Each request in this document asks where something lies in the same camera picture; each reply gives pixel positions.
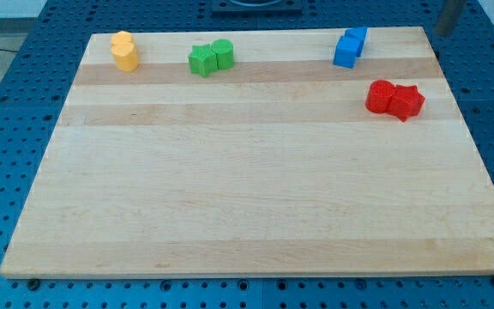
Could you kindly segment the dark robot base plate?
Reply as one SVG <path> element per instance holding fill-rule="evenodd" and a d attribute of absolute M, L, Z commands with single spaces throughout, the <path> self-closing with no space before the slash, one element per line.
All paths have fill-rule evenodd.
<path fill-rule="evenodd" d="M 272 13 L 300 14 L 303 0 L 210 0 L 211 14 L 224 15 L 264 15 Z"/>

